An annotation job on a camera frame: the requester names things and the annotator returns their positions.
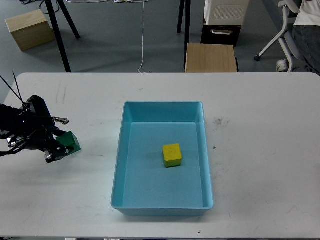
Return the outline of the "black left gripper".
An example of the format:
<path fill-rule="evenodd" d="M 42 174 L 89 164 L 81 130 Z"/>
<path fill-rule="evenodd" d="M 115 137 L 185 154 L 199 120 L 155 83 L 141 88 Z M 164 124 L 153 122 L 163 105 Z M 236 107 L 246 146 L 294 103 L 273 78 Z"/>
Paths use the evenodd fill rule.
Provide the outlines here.
<path fill-rule="evenodd" d="M 26 150 L 40 150 L 45 152 L 45 161 L 50 164 L 59 161 L 72 154 L 75 150 L 73 146 L 65 146 L 55 139 L 60 135 L 60 129 L 56 126 L 28 127 L 23 130 L 23 138 Z"/>

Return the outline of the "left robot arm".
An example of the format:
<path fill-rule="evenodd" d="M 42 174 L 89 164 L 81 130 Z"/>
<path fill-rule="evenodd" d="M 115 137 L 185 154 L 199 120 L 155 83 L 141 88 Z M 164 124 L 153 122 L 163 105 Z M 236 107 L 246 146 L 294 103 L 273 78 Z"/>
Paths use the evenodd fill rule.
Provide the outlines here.
<path fill-rule="evenodd" d="M 32 95 L 19 109 L 1 104 L 0 138 L 7 140 L 9 150 L 0 155 L 39 150 L 45 153 L 49 164 L 80 151 L 77 137 L 59 129 L 56 123 L 67 125 L 69 120 L 51 116 L 45 101 L 37 95 Z"/>

